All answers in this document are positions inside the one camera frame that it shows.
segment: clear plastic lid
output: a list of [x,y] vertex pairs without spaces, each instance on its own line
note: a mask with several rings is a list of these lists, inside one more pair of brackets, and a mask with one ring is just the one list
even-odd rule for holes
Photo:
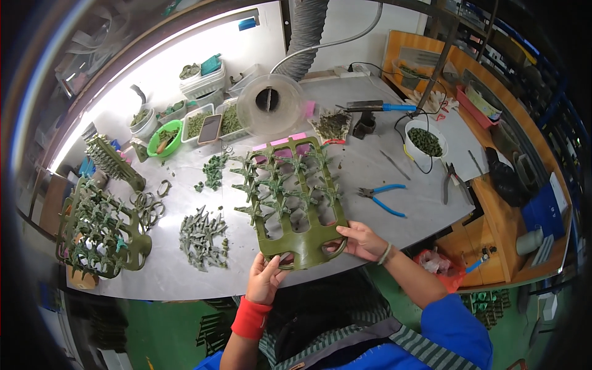
[[249,134],[280,139],[293,133],[303,122],[304,92],[287,76],[261,76],[241,92],[236,110],[241,126]]

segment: flexible metal hose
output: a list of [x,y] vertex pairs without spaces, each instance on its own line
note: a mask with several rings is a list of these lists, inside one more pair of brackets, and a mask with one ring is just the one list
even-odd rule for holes
[[317,56],[317,50],[311,47],[321,42],[328,3],[329,0],[296,0],[294,2],[292,36],[287,54],[296,55],[296,57],[278,68],[288,58],[283,59],[272,69],[271,73],[277,70],[279,74],[300,81],[308,72]]
[[[370,24],[370,26],[368,28],[366,28],[365,30],[363,30],[359,34],[352,36],[352,37],[344,38],[343,40],[333,41],[331,43],[326,43],[326,44],[317,44],[314,46],[310,46],[310,47],[306,47],[304,49],[298,50],[297,52],[290,53],[290,51],[293,49],[299,49],[300,47],[305,46],[304,45],[306,43],[305,41],[307,41],[308,44],[310,44],[310,38],[304,39],[302,37],[302,34],[311,34],[312,33],[312,35],[310,35],[311,37],[317,37],[318,40],[320,40],[320,36],[321,36],[321,33],[323,32],[323,28],[319,27],[318,24],[316,24],[316,25],[310,24],[310,23],[307,24],[304,22],[305,21],[310,22],[311,20],[313,20],[313,21],[320,20],[320,16],[318,14],[318,8],[320,7],[321,3],[324,3],[324,12],[323,12],[323,16],[322,16],[322,18],[323,18],[322,20],[323,20],[323,24],[324,24],[324,18],[326,17],[326,14],[327,14],[328,1],[311,1],[311,2],[309,2],[309,1],[298,2],[297,1],[296,2],[297,6],[294,8],[294,22],[293,22],[295,30],[292,32],[292,38],[290,40],[290,47],[288,49],[288,56],[283,58],[282,60],[280,60],[279,63],[276,64],[275,67],[272,68],[270,73],[280,73],[280,74],[287,75],[287,76],[293,78],[295,81],[300,81],[302,79],[302,77],[304,77],[304,75],[308,72],[308,70],[310,69],[310,66],[313,64],[314,58],[317,55],[317,49],[320,49],[322,47],[329,47],[329,46],[335,46],[335,45],[339,45],[339,44],[343,44],[343,43],[348,43],[350,41],[354,41],[354,40],[368,34],[370,31],[372,31],[372,29],[374,27],[376,27],[376,25],[378,24],[378,21],[380,20],[380,16],[382,15],[382,3],[378,3],[378,10],[376,13],[376,17],[374,17],[372,24]],[[292,63],[290,63],[286,66],[280,67],[288,59],[292,59],[295,56],[297,56],[297,57],[292,60]]]

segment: black cable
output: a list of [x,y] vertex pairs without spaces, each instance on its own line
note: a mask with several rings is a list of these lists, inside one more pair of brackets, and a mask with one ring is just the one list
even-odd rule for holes
[[[387,72],[384,69],[380,68],[379,66],[377,66],[376,64],[373,63],[368,63],[368,62],[353,62],[349,65],[348,67],[348,72],[353,72],[353,65],[354,64],[365,64],[365,65],[371,65],[374,66],[376,68],[378,68],[380,70],[381,73],[387,73],[389,75],[400,75],[403,76],[401,73],[398,72]],[[421,78],[419,76],[415,76],[415,77],[407,77],[407,76],[403,76],[405,78]],[[442,103],[440,103],[440,108],[438,108],[438,110],[436,112],[430,113],[430,112],[426,112],[423,108],[417,108],[418,110],[422,111],[422,113],[420,114],[425,114],[426,115],[426,123],[427,123],[427,132],[430,132],[430,117],[428,116],[429,114],[438,114],[440,112],[440,110],[442,109],[442,107],[444,106],[444,103],[446,102],[446,99],[448,98],[448,92],[446,91],[446,87],[444,85],[442,85],[442,83],[438,80],[436,80],[437,83],[440,84],[440,86],[442,86],[442,88],[444,89],[444,100],[442,100]],[[403,137],[403,134],[401,134],[398,130],[397,130],[397,124],[404,118],[404,117],[409,117],[409,118],[413,118],[411,113],[407,113],[406,115],[402,116],[401,118],[399,118],[396,122],[395,122],[395,126],[394,129],[396,132],[399,133],[399,136],[401,136],[401,140],[403,141],[403,145],[405,145],[405,138]],[[415,163],[415,165],[417,166],[417,168],[419,168],[419,170],[424,173],[424,174],[428,174],[432,171],[433,167],[434,167],[434,157],[430,156],[430,169],[427,172],[424,172],[423,169],[421,169],[421,167],[417,164],[417,162],[415,162],[415,160],[413,160],[413,162]]]

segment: pliers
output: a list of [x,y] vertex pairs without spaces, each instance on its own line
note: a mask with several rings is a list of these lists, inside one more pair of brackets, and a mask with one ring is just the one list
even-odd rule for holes
[[366,197],[366,198],[372,199],[374,201],[374,203],[381,206],[382,209],[384,209],[386,212],[389,212],[390,214],[394,214],[395,216],[399,216],[399,217],[405,217],[404,213],[393,211],[392,209],[388,208],[383,202],[374,198],[374,194],[377,194],[377,193],[380,193],[383,191],[387,191],[390,189],[404,189],[404,188],[406,188],[406,186],[402,185],[402,184],[385,185],[385,186],[381,186],[380,188],[376,188],[376,189],[358,188],[358,190],[359,190],[358,195],[360,197]]
[[448,183],[450,182],[451,176],[454,176],[456,180],[458,180],[458,182],[461,184],[461,188],[465,191],[466,197],[469,199],[471,205],[475,205],[473,199],[471,198],[471,193],[469,193],[469,188],[467,188],[465,182],[461,180],[460,177],[458,177],[456,171],[454,170],[454,165],[452,163],[448,166],[448,172],[444,177],[444,205],[448,204]]

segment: bracelet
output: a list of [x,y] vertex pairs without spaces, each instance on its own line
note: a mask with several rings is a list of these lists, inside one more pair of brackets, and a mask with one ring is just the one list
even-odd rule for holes
[[389,254],[389,253],[390,253],[390,251],[391,251],[391,248],[392,248],[392,244],[391,244],[391,243],[389,243],[389,244],[388,244],[388,246],[387,246],[387,249],[384,251],[384,253],[383,253],[383,254],[382,254],[382,256],[380,257],[380,260],[378,260],[378,264],[379,264],[379,265],[382,265],[382,264],[384,263],[384,260],[386,260],[386,258],[387,258],[387,256],[388,256],[388,254]]
[[240,297],[239,309],[236,311],[232,331],[247,339],[259,340],[263,337],[270,305],[257,304]]

